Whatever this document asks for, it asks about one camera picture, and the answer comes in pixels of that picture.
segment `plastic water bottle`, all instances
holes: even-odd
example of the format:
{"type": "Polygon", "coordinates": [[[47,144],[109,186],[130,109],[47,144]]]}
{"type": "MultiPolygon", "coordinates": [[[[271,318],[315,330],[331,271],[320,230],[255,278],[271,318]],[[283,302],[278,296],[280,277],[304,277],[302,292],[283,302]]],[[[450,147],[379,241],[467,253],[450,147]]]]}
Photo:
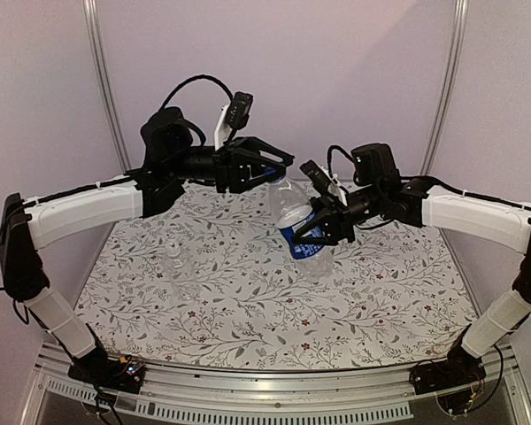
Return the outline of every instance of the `plastic water bottle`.
{"type": "Polygon", "coordinates": [[[189,252],[171,239],[164,245],[162,263],[176,296],[183,301],[196,298],[201,289],[200,285],[190,281],[194,264],[189,252]]]}
{"type": "MultiPolygon", "coordinates": [[[[295,232],[314,217],[311,203],[303,188],[283,177],[270,184],[269,201],[276,227],[287,241],[291,256],[304,276],[309,281],[316,282],[320,277],[329,275],[333,266],[330,247],[294,244],[292,241],[295,232]]],[[[321,237],[323,231],[316,227],[307,235],[321,237]]]]}

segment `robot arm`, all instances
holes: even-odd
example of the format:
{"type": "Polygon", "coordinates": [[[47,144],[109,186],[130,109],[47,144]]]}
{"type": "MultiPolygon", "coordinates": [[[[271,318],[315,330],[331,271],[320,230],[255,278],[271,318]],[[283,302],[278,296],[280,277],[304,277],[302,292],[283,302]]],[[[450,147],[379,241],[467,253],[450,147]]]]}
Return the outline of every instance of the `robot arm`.
{"type": "Polygon", "coordinates": [[[352,242],[355,225],[380,215],[384,220],[399,220],[419,228],[457,230],[525,254],[512,288],[463,331],[447,359],[412,370],[417,393],[444,390],[485,377],[481,356],[531,313],[531,204],[458,191],[432,177],[402,178],[385,144],[362,146],[351,154],[355,182],[361,189],[347,194],[342,193],[340,182],[312,161],[301,166],[320,196],[312,199],[315,218],[296,232],[296,243],[352,242]],[[324,235],[310,237],[310,230],[317,226],[323,228],[324,235]]]}
{"type": "Polygon", "coordinates": [[[245,126],[250,105],[251,95],[235,94],[220,115],[214,146],[204,146],[204,135],[179,108],[160,110],[142,127],[146,156],[141,168],[47,197],[7,197],[0,234],[4,289],[64,346],[74,364],[71,377],[138,392],[142,371],[120,372],[122,365],[108,358],[92,329],[50,288],[37,251],[88,228],[163,213],[189,179],[220,193],[243,193],[284,175],[293,156],[256,137],[233,138],[245,126]],[[192,146],[190,130],[198,134],[200,146],[192,146]],[[267,168],[274,172],[266,174],[267,168]]]}

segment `floral tablecloth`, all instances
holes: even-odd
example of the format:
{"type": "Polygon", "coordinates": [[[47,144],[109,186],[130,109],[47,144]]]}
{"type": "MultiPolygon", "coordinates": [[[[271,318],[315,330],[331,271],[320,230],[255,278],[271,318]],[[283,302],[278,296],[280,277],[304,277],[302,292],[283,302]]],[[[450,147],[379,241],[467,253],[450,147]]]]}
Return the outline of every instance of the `floral tablecloth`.
{"type": "Polygon", "coordinates": [[[301,276],[268,212],[243,195],[187,187],[172,210],[117,223],[76,306],[112,352],[213,367],[374,367],[440,356],[475,318],[439,232],[392,223],[334,248],[332,275],[301,276]],[[195,261],[179,302],[160,246],[195,261]]]}

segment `metal frame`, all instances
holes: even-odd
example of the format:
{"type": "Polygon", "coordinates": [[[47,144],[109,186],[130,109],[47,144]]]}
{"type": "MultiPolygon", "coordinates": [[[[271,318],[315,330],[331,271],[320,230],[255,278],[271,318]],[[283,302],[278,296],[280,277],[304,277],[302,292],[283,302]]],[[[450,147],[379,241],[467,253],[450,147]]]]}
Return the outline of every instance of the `metal frame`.
{"type": "Polygon", "coordinates": [[[122,136],[122,129],[116,112],[116,104],[112,97],[112,88],[110,85],[110,79],[108,78],[103,42],[100,35],[96,0],[84,0],[83,3],[85,19],[87,21],[88,40],[90,41],[90,49],[95,65],[96,77],[98,78],[98,87],[100,88],[103,99],[106,119],[108,120],[108,127],[112,134],[112,141],[114,142],[114,148],[116,149],[120,168],[122,169],[122,172],[126,172],[132,168],[132,165],[127,153],[126,144],[124,143],[124,137],[122,136]]]}
{"type": "Polygon", "coordinates": [[[446,115],[449,110],[450,98],[456,80],[458,62],[460,60],[460,53],[464,41],[467,10],[468,0],[456,0],[452,37],[450,39],[449,60],[444,74],[444,82],[442,83],[441,98],[436,110],[435,120],[433,121],[431,135],[429,136],[427,144],[427,150],[421,166],[420,173],[422,175],[427,175],[431,172],[441,134],[443,133],[444,122],[446,121],[446,115]]]}
{"type": "MultiPolygon", "coordinates": [[[[531,424],[531,405],[512,348],[502,344],[502,352],[505,383],[512,394],[516,419],[519,424],[531,424]]],[[[487,381],[495,381],[500,365],[497,353],[488,353],[483,362],[487,381]]],[[[69,379],[66,376],[69,364],[59,346],[43,345],[35,364],[34,387],[23,425],[35,424],[47,390],[92,404],[94,389],[69,379]]],[[[215,418],[216,423],[239,425],[321,424],[327,418],[327,423],[340,425],[354,423],[351,420],[355,415],[364,418],[356,423],[384,423],[411,417],[409,402],[435,396],[415,395],[409,384],[410,367],[412,364],[338,371],[263,372],[149,361],[140,394],[119,393],[116,409],[184,424],[213,423],[215,418]]]]}

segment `white wall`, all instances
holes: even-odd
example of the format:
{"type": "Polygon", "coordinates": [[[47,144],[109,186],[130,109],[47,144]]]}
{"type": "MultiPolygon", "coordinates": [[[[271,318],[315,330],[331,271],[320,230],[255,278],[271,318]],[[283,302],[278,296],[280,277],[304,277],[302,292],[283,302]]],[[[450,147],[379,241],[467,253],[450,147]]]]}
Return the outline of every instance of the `white wall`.
{"type": "MultiPolygon", "coordinates": [[[[12,192],[46,195],[117,173],[81,1],[0,2],[0,218],[12,192]]],[[[52,286],[72,302],[105,231],[42,253],[52,286]]],[[[41,343],[0,293],[0,425],[19,419],[41,343]]]]}
{"type": "MultiPolygon", "coordinates": [[[[470,2],[465,45],[433,174],[460,188],[531,201],[531,2],[470,2]]],[[[451,235],[486,308],[521,256],[451,235]]],[[[531,322],[512,338],[531,396],[531,322]]]]}
{"type": "MultiPolygon", "coordinates": [[[[389,143],[417,173],[439,99],[454,1],[98,2],[112,88],[131,159],[139,128],[179,82],[210,73],[255,96],[256,135],[325,163],[331,143],[389,143]]],[[[174,100],[208,135],[225,103],[200,81],[174,100]]],[[[350,177],[350,164],[336,169],[350,177]]],[[[295,166],[292,174],[300,174],[295,166]]]]}

